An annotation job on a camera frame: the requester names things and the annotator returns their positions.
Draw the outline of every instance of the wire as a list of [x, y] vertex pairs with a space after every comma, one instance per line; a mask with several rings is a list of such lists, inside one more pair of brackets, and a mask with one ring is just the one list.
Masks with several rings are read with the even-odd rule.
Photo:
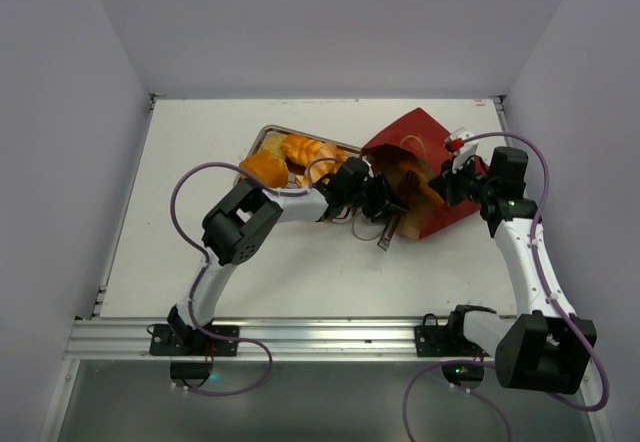
[[344, 160], [338, 159], [337, 157], [320, 157], [319, 159], [313, 160], [307, 166], [307, 170], [305, 172], [307, 174], [307, 180], [309, 181], [309, 187], [313, 187], [314, 185], [316, 185], [315, 182], [313, 182], [313, 179], [311, 178], [311, 167], [313, 167], [314, 165], [316, 165], [319, 162], [328, 162], [330, 160], [333, 161], [333, 162], [344, 162]]
[[351, 209], [347, 209], [344, 216], [334, 217], [333, 219], [331, 219], [330, 222], [335, 225], [346, 225], [351, 223], [353, 217], [354, 217], [353, 211]]
[[405, 149], [405, 148], [404, 148], [404, 145], [403, 145], [403, 144], [404, 144], [404, 143], [405, 143], [405, 141], [406, 141], [406, 140], [408, 140], [408, 139], [414, 139], [414, 140], [417, 140], [417, 141], [418, 141], [418, 143], [422, 146], [422, 155], [423, 155], [423, 157], [424, 157], [424, 160], [426, 161], [426, 160], [428, 159], [428, 157], [427, 157], [427, 148], [424, 146], [424, 142], [422, 141], [422, 139], [421, 139], [420, 137], [415, 136], [415, 135], [413, 135], [413, 134], [405, 135], [405, 136], [402, 138], [402, 140], [400, 140], [400, 144], [398, 144], [398, 145], [400, 146], [400, 148], [401, 148], [401, 149], [403, 149], [403, 150], [407, 150], [407, 149]]
[[351, 215], [351, 208], [347, 207], [347, 210], [344, 211], [344, 215], [334, 217], [332, 220], [347, 220], [350, 215]]
[[[537, 229], [538, 223], [540, 222], [540, 218], [542, 216], [542, 211], [543, 211], [543, 209], [544, 209], [544, 207], [546, 205], [547, 196], [549, 194], [549, 166], [547, 164], [547, 161], [544, 158], [544, 156], [542, 155], [542, 152], [540, 151], [540, 149], [538, 149], [538, 147], [533, 142], [529, 141], [525, 137], [522, 137], [522, 136], [520, 136], [518, 134], [513, 134], [511, 132], [488, 132], [486, 134], [479, 134], [479, 135], [475, 135], [473, 137], [470, 137], [470, 138], [466, 139], [465, 143], [472, 142], [474, 140], [480, 140], [480, 139], [488, 138], [488, 137], [508, 137], [508, 138], [511, 138], [511, 139], [519, 140], [520, 142], [522, 142], [522, 143], [526, 144], [528, 147], [530, 147], [531, 150], [533, 150], [533, 152], [536, 154], [536, 156], [540, 160], [540, 163], [542, 164], [542, 173], [543, 173], [543, 179], [544, 179], [543, 180], [542, 196], [540, 197], [540, 203], [538, 204], [538, 210], [536, 211], [536, 213], [535, 213], [535, 215], [533, 217], [533, 222], [531, 223], [531, 231], [529, 233], [529, 238], [531, 240], [535, 240], [535, 238], [536, 238], [536, 229]], [[607, 373], [605, 371], [604, 364], [602, 363], [602, 360], [600, 359], [598, 354], [593, 349], [593, 346], [585, 338], [585, 336], [582, 334], [582, 332], [576, 326], [576, 324], [574, 324], [574, 322], [571, 320], [569, 315], [560, 306], [558, 301], [556, 299], [554, 299], [554, 298], [551, 298], [551, 287], [549, 287], [549, 282], [547, 281], [546, 275], [544, 273], [544, 268], [542, 267], [542, 262], [540, 260], [540, 254], [538, 252], [537, 245], [531, 244], [531, 252], [532, 252], [532, 255], [533, 255], [534, 265], [536, 267], [536, 272], [538, 273], [538, 278], [540, 279], [540, 283], [542, 284], [542, 288], [543, 288], [543, 290], [545, 292], [545, 295], [549, 299], [549, 301], [550, 301], [552, 307], [554, 308], [554, 310], [560, 315], [560, 317], [562, 317], [562, 319], [565, 321], [567, 326], [576, 335], [578, 340], [582, 343], [582, 345], [584, 346], [584, 348], [586, 349], [588, 354], [591, 356], [591, 359], [593, 360], [596, 368], [598, 369], [598, 373], [599, 373], [600, 379], [602, 381], [602, 396], [601, 396], [600, 400], [597, 403], [593, 404], [593, 405], [578, 404], [576, 402], [573, 402], [572, 400], [569, 400], [569, 399], [567, 399], [565, 397], [562, 397], [559, 394], [548, 393], [548, 395], [550, 395], [554, 399], [556, 399], [556, 400], [568, 405], [569, 407], [572, 407], [574, 409], [581, 410], [581, 411], [584, 411], [584, 412], [596, 412], [598, 410], [601, 410], [605, 405], [607, 405], [607, 402], [609, 401], [610, 391], [611, 391], [611, 388], [610, 388], [610, 385], [609, 385], [609, 378], [608, 378]], [[411, 379], [411, 381], [409, 382], [409, 385], [407, 386], [407, 389], [406, 389], [405, 394], [404, 394], [404, 401], [403, 401], [403, 404], [402, 404], [402, 419], [404, 421], [404, 428], [407, 431], [407, 435], [409, 436], [410, 440], [415, 441], [415, 438], [413, 437], [413, 434], [411, 433], [411, 429], [409, 427], [409, 420], [408, 420], [408, 415], [407, 415], [407, 402], [409, 400], [409, 394], [411, 393], [411, 389], [412, 389], [413, 385], [416, 383], [418, 378], [420, 378], [420, 376], [422, 374], [426, 373], [426, 372], [429, 372], [429, 371], [431, 371], [431, 370], [433, 370], [433, 369], [435, 369], [437, 367], [444, 367], [446, 365], [453, 365], [453, 364], [460, 364], [460, 363], [464, 363], [464, 364], [467, 364], [467, 365], [479, 365], [479, 366], [482, 366], [482, 367], [495, 369], [495, 364], [489, 363], [489, 362], [482, 362], [482, 361], [479, 361], [479, 362], [478, 361], [471, 361], [471, 362], [469, 362], [469, 361], [437, 362], [435, 364], [430, 364], [430, 365], [424, 367], [423, 369], [421, 369], [413, 377], [413, 379]], [[487, 398], [486, 396], [484, 396], [484, 395], [482, 395], [480, 393], [477, 393], [475, 391], [471, 391], [471, 394], [476, 396], [480, 400], [483, 400], [484, 402], [489, 404], [491, 407], [493, 407], [494, 410], [496, 410], [496, 412], [498, 412], [498, 415], [500, 415], [500, 417], [502, 418], [505, 426], [507, 427], [507, 439], [508, 440], [512, 440], [513, 434], [512, 434], [512, 430], [511, 430], [511, 425], [510, 425], [508, 419], [506, 418], [506, 415], [500, 410], [500, 408], [497, 405], [495, 405], [495, 403], [493, 401], [491, 401], [489, 398]]]
[[434, 321], [435, 321], [435, 323], [436, 323], [436, 327], [440, 327], [440, 326], [438, 325], [438, 317], [436, 317], [436, 314], [432, 314], [431, 312], [429, 312], [428, 314], [425, 314], [425, 315], [424, 315], [424, 317], [422, 318], [422, 327], [421, 327], [421, 329], [420, 329], [420, 332], [422, 332], [422, 335], [423, 335], [423, 336], [425, 336], [425, 337], [426, 337], [426, 335], [427, 335], [427, 334], [426, 334], [426, 330], [425, 330], [425, 329], [426, 329], [426, 326], [427, 326], [427, 319], [428, 319], [429, 317], [433, 317], [433, 320], [434, 320]]
[[210, 332], [207, 329], [205, 329], [195, 318], [195, 314], [194, 314], [194, 310], [193, 310], [193, 297], [194, 297], [194, 295], [196, 293], [196, 289], [198, 288], [198, 285], [200, 284], [200, 282], [202, 280], [202, 276], [204, 275], [204, 273], [205, 273], [205, 271], [207, 269], [207, 266], [211, 263], [211, 256], [209, 255], [209, 252], [207, 252], [207, 250], [203, 246], [201, 246], [195, 240], [193, 240], [184, 231], [184, 229], [180, 225], [180, 222], [178, 221], [178, 216], [177, 216], [177, 213], [176, 213], [176, 201], [178, 199], [178, 194], [180, 193], [180, 189], [182, 189], [182, 186], [185, 184], [185, 182], [189, 178], [191, 178], [191, 176], [193, 176], [194, 174], [200, 172], [201, 170], [208, 169], [208, 168], [223, 168], [223, 169], [234, 170], [234, 171], [244, 175], [248, 179], [251, 179], [260, 188], [262, 188], [262, 190], [264, 190], [266, 192], [269, 192], [271, 194], [274, 194], [274, 195], [279, 195], [279, 196], [283, 196], [283, 197], [302, 197], [302, 196], [306, 195], [308, 193], [308, 191], [305, 189], [305, 190], [300, 191], [300, 192], [281, 192], [279, 190], [272, 189], [271, 187], [267, 187], [260, 180], [255, 178], [253, 175], [251, 175], [246, 170], [241, 169], [240, 167], [236, 167], [235, 165], [232, 165], [232, 164], [227, 164], [226, 162], [207, 162], [205, 164], [200, 164], [200, 165], [194, 167], [193, 169], [189, 170], [186, 174], [184, 174], [180, 178], [180, 180], [178, 181], [176, 186], [174, 187], [173, 192], [171, 193], [171, 199], [169, 201], [169, 213], [171, 215], [171, 222], [173, 223], [173, 227], [176, 229], [176, 231], [178, 232], [180, 237], [182, 237], [182, 239], [187, 244], [189, 244], [191, 247], [193, 247], [194, 249], [196, 249], [198, 252], [200, 252], [202, 254], [202, 256], [204, 257], [204, 260], [206, 262], [206, 264], [204, 264], [203, 267], [200, 269], [200, 272], [198, 272], [198, 275], [196, 275], [196, 278], [194, 279], [193, 284], [191, 285], [191, 289], [189, 290], [189, 302], [187, 304], [187, 308], [188, 308], [189, 319], [191, 320], [191, 323], [193, 324], [193, 326], [197, 330], [199, 330], [204, 335], [206, 335], [207, 337], [209, 337], [209, 338], [211, 338], [213, 340], [222, 340], [222, 341], [231, 341], [231, 342], [247, 342], [247, 343], [250, 343], [250, 344], [257, 345], [258, 347], [260, 347], [262, 350], [265, 351], [265, 353], [267, 354], [267, 358], [269, 359], [267, 368], [265, 369], [263, 374], [260, 377], [258, 377], [258, 379], [255, 382], [253, 382], [252, 384], [249, 384], [248, 386], [246, 386], [246, 387], [244, 387], [242, 389], [230, 390], [230, 391], [208, 391], [208, 390], [203, 390], [203, 389], [199, 388], [200, 386], [198, 386], [198, 387], [189, 386], [188, 384], [184, 383], [185, 381], [183, 381], [183, 383], [184, 383], [183, 387], [187, 387], [189, 392], [194, 392], [194, 393], [197, 393], [197, 394], [200, 394], [200, 395], [209, 395], [209, 396], [215, 396], [215, 397], [226, 397], [226, 396], [239, 395], [239, 394], [244, 394], [246, 392], [249, 392], [250, 390], [253, 390], [256, 387], [260, 386], [265, 380], [267, 380], [267, 377], [269, 377], [269, 374], [271, 373], [271, 369], [273, 367], [273, 356], [271, 355], [271, 351], [269, 351], [269, 348], [266, 345], [264, 345], [262, 342], [260, 342], [259, 340], [249, 339], [249, 338], [245, 338], [245, 337], [227, 337], [227, 336], [223, 336], [223, 335], [214, 334], [213, 332]]
[[[426, 374], [427, 372], [432, 371], [433, 369], [437, 369], [438, 367], [447, 367], [450, 365], [473, 365], [476, 367], [484, 367], [487, 369], [495, 369], [495, 365], [493, 364], [493, 362], [480, 362], [480, 361], [474, 361], [474, 360], [466, 360], [466, 359], [455, 359], [455, 360], [445, 360], [445, 361], [441, 361], [441, 362], [435, 362], [433, 364], [429, 364], [426, 367], [423, 367], [422, 369], [420, 369], [418, 371], [418, 373], [416, 375], [413, 376], [413, 378], [411, 379], [411, 381], [409, 382], [409, 385], [407, 386], [406, 390], [404, 391], [404, 398], [402, 400], [402, 421], [404, 422], [404, 429], [407, 432], [407, 436], [409, 436], [409, 440], [411, 440], [411, 442], [416, 442], [415, 437], [413, 436], [413, 433], [411, 432], [411, 428], [409, 427], [409, 411], [408, 411], [408, 405], [409, 405], [409, 395], [411, 394], [411, 389], [413, 388], [413, 386], [415, 385], [415, 383], [418, 381], [418, 379]], [[502, 419], [502, 422], [504, 422], [504, 426], [507, 430], [507, 441], [511, 442], [513, 441], [513, 430], [511, 428], [511, 423], [509, 422], [509, 419], [507, 419], [506, 414], [502, 411], [502, 409], [500, 407], [498, 407], [495, 402], [493, 402], [491, 399], [489, 399], [488, 397], [486, 397], [485, 395], [476, 392], [475, 390], [471, 390], [471, 389], [466, 389], [464, 387], [460, 387], [457, 385], [453, 386], [456, 390], [460, 390], [463, 392], [466, 392], [468, 394], [473, 395], [474, 397], [482, 400], [483, 402], [485, 402], [486, 404], [488, 404], [489, 406], [491, 406], [493, 408], [493, 410], [495, 410], [498, 415], [500, 416], [500, 418]]]
[[361, 240], [363, 242], [371, 242], [372, 240], [379, 239], [382, 233], [384, 232], [384, 227], [380, 232], [378, 232], [373, 237], [362, 237], [361, 235], [358, 235], [358, 233], [356, 232], [356, 221], [358, 220], [358, 217], [360, 217], [361, 215], [362, 215], [362, 212], [356, 212], [356, 214], [351, 218], [351, 233], [353, 234], [353, 236], [356, 239]]
[[204, 384], [207, 383], [207, 380], [209, 380], [209, 377], [202, 379], [198, 385], [189, 385], [186, 379], [180, 379], [180, 382], [182, 382], [182, 385], [188, 387], [189, 389], [199, 389], [200, 387], [202, 387]]
[[[542, 173], [544, 178], [542, 196], [540, 197], [538, 210], [533, 217], [533, 222], [531, 223], [531, 231], [529, 232], [529, 238], [531, 240], [535, 240], [536, 229], [538, 224], [540, 223], [540, 218], [542, 217], [542, 210], [546, 205], [547, 196], [549, 195], [549, 166], [547, 164], [547, 161], [542, 155], [542, 152], [540, 151], [540, 149], [538, 149], [538, 147], [533, 142], [529, 141], [525, 137], [522, 137], [521, 135], [513, 134], [510, 132], [488, 132], [486, 134], [475, 135], [473, 137], [466, 139], [465, 143], [468, 143], [474, 140], [485, 139], [487, 137], [509, 137], [511, 139], [519, 140], [520, 142], [529, 146], [531, 150], [535, 152], [536, 156], [540, 160], [540, 163], [542, 164]], [[547, 281], [547, 277], [544, 273], [544, 268], [542, 267], [542, 261], [540, 260], [540, 253], [538, 252], [538, 246], [536, 244], [531, 244], [531, 252], [533, 255], [533, 262], [536, 267], [536, 272], [538, 273], [538, 278], [540, 279], [540, 283], [542, 284], [542, 289], [544, 290], [545, 295], [547, 296], [549, 302], [551, 303], [555, 311], [560, 315], [560, 317], [562, 317], [564, 322], [575, 334], [575, 336], [578, 338], [580, 343], [582, 343], [587, 353], [591, 356], [593, 363], [598, 369], [598, 374], [600, 375], [600, 380], [602, 382], [602, 395], [600, 397], [600, 400], [593, 405], [579, 404], [565, 397], [562, 397], [561, 395], [558, 395], [558, 394], [549, 393], [549, 395], [554, 399], [559, 400], [560, 402], [574, 409], [578, 409], [584, 412], [597, 412], [598, 410], [602, 409], [605, 405], [607, 405], [607, 402], [609, 401], [610, 391], [611, 391], [611, 388], [609, 385], [609, 377], [607, 376], [607, 373], [605, 371], [604, 364], [600, 359], [600, 357], [598, 356], [598, 354], [596, 353], [596, 351], [594, 350], [593, 346], [582, 334], [578, 326], [571, 320], [569, 315], [564, 311], [560, 303], [555, 298], [551, 297], [551, 287], [549, 287], [549, 282]]]

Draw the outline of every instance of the paper bag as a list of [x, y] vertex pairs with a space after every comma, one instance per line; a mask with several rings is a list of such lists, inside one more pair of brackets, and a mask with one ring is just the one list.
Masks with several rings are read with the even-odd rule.
[[[449, 131], [422, 109], [415, 109], [383, 129], [362, 149], [370, 155], [375, 170], [382, 171], [396, 193], [409, 205], [398, 232], [422, 239], [480, 210], [480, 206], [464, 201], [449, 207], [429, 186], [440, 174], [442, 163], [452, 154], [444, 147]], [[407, 183], [406, 174], [413, 171]]]

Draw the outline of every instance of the red cable connector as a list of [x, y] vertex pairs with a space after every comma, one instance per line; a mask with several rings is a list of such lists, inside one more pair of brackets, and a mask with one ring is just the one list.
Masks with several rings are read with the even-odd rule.
[[464, 145], [464, 140], [460, 138], [453, 139], [451, 142], [449, 142], [449, 147], [451, 147], [452, 152], [455, 152], [456, 150], [460, 150], [463, 145]]

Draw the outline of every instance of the black mounting bracket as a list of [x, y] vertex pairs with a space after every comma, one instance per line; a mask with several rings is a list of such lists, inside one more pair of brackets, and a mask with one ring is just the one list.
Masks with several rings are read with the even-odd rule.
[[417, 325], [413, 328], [418, 357], [475, 357], [482, 349], [463, 338], [454, 337], [447, 325]]
[[[209, 332], [225, 337], [238, 337], [240, 327], [237, 325], [212, 325], [204, 326]], [[168, 324], [155, 324], [151, 336], [149, 355], [157, 357], [188, 357], [188, 356], [213, 356], [235, 357], [238, 352], [238, 342], [225, 340], [212, 340], [198, 330], [193, 331], [189, 343], [184, 345], [176, 337]]]

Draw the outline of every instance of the orange food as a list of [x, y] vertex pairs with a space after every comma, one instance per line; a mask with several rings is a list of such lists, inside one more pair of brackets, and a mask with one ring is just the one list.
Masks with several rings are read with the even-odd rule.
[[[340, 160], [345, 161], [345, 160], [347, 160], [348, 158], [349, 158], [349, 156], [347, 155], [347, 153], [346, 153], [344, 150], [342, 150], [342, 149], [338, 149], [338, 150], [336, 151], [336, 159], [340, 159]], [[335, 173], [338, 171], [338, 169], [339, 169], [340, 167], [342, 167], [342, 162], [336, 162], [336, 163], [333, 165], [333, 169], [331, 170], [331, 172], [333, 172], [333, 173], [335, 174]]]
[[249, 156], [240, 162], [240, 168], [249, 172], [267, 187], [287, 186], [289, 179], [287, 164], [284, 160], [274, 157], [268, 150]]
[[[324, 157], [335, 159], [337, 151], [338, 148], [336, 147], [336, 144], [334, 144], [333, 142], [325, 142], [316, 152], [316, 156], [313, 160], [321, 159]], [[333, 168], [335, 165], [335, 160], [323, 160], [322, 162], [313, 164], [311, 166], [311, 179], [313, 180], [313, 182], [315, 183], [324, 175], [333, 172]], [[306, 187], [309, 185], [309, 179], [307, 178], [306, 171], [303, 176], [296, 177], [296, 183], [301, 187]]]
[[310, 139], [303, 135], [290, 134], [282, 142], [282, 152], [291, 162], [307, 167], [314, 159], [317, 159], [318, 151], [323, 142]]

